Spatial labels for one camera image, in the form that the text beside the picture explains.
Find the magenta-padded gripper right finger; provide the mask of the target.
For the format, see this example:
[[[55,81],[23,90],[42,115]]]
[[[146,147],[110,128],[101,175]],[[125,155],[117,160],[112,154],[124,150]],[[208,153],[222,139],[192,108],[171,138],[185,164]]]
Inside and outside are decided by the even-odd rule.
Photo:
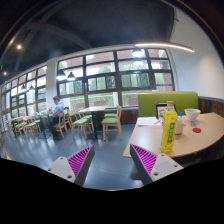
[[[140,146],[131,144],[130,154],[144,185],[166,177],[182,169],[168,155],[155,153]]]

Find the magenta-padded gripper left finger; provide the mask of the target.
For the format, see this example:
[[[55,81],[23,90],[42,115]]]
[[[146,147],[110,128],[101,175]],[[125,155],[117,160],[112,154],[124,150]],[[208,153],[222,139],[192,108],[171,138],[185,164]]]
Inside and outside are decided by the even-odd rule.
[[[87,146],[69,157],[59,157],[47,168],[47,171],[83,186],[94,155],[94,146]]]

